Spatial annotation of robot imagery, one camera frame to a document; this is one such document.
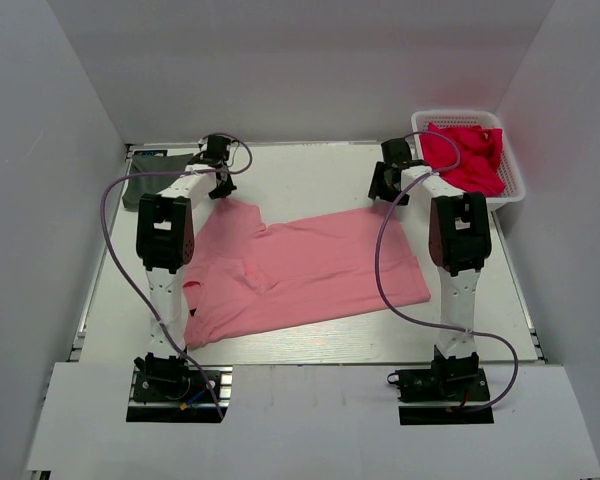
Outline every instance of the white basket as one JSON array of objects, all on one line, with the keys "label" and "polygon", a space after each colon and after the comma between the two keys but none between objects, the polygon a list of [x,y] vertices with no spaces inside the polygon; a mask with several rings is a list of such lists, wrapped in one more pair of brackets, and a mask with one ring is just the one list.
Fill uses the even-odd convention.
[{"label": "white basket", "polygon": [[[436,127],[470,127],[479,125],[483,128],[502,128],[495,115],[478,110],[426,110],[416,112],[411,116],[413,130],[427,130],[430,123]],[[419,135],[415,138],[416,152],[423,159],[422,145]],[[509,202],[519,202],[524,198],[525,190],[520,176],[516,159],[511,152],[507,137],[502,133],[502,161],[498,168],[498,176],[506,185],[504,192],[498,197],[487,197],[489,210],[496,210]]]}]

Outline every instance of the red cloth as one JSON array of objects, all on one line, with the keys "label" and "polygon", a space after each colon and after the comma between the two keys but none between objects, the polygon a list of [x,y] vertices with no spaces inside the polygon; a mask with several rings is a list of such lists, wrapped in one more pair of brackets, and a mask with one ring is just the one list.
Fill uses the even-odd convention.
[{"label": "red cloth", "polygon": [[[456,142],[462,154],[460,165],[441,176],[454,187],[466,192],[481,192],[487,197],[497,197],[504,182],[496,173],[502,156],[502,129],[482,127],[438,128],[429,124],[429,131],[441,133]],[[449,142],[433,135],[421,135],[420,143],[424,161],[431,167],[453,165],[455,150]]]}]

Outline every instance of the pink cloth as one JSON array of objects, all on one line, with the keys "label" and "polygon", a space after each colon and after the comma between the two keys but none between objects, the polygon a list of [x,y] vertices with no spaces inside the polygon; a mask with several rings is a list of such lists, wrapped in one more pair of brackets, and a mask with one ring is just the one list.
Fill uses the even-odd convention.
[{"label": "pink cloth", "polygon": [[[216,205],[195,239],[185,272],[190,309],[185,340],[199,347],[385,308],[373,256],[386,205],[306,218],[268,228],[260,210],[237,200]],[[429,300],[417,258],[391,219],[381,271],[398,306]]]}]

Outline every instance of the table top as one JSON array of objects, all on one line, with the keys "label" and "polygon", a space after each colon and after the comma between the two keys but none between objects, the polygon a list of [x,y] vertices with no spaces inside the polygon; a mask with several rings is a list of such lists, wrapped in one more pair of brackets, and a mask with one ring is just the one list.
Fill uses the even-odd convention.
[{"label": "table top", "polygon": [[[252,150],[253,166],[234,178],[238,190],[232,198],[258,205],[267,225],[371,203],[367,192],[375,162],[381,160],[378,145],[274,145],[256,146]],[[169,148],[169,155],[194,151],[197,149]],[[244,164],[246,158],[244,150],[239,150],[236,167]],[[431,300],[401,310],[425,321],[438,322],[440,285],[428,251],[429,219],[425,205],[414,196],[408,207],[400,209],[399,215],[413,253],[420,261]],[[205,199],[194,210],[196,232],[213,206],[214,201]],[[120,203],[112,240],[125,268],[146,291],[146,274],[135,253],[136,221],[137,214],[124,210]],[[521,360],[536,360],[525,308],[493,218],[490,228],[493,249],[476,291],[475,330],[502,335],[514,345]],[[144,356],[150,338],[149,315],[107,255],[87,314],[80,361],[129,364],[133,358]],[[433,329],[410,324],[382,310],[226,339],[190,353],[206,365],[424,363],[432,358],[436,335]],[[510,352],[499,342],[477,338],[476,344],[483,361],[511,361]]]}]

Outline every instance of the gray wall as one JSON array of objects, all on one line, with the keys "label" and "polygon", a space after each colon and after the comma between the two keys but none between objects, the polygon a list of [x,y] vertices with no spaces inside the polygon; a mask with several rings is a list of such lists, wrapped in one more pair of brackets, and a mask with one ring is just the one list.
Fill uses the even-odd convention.
[{"label": "gray wall", "polygon": [[553,0],[50,0],[129,143],[384,139],[495,109]]},{"label": "gray wall", "polygon": [[509,245],[600,460],[600,0],[556,1],[498,114],[527,185]]},{"label": "gray wall", "polygon": [[20,478],[122,142],[44,0],[0,0],[0,479]]}]

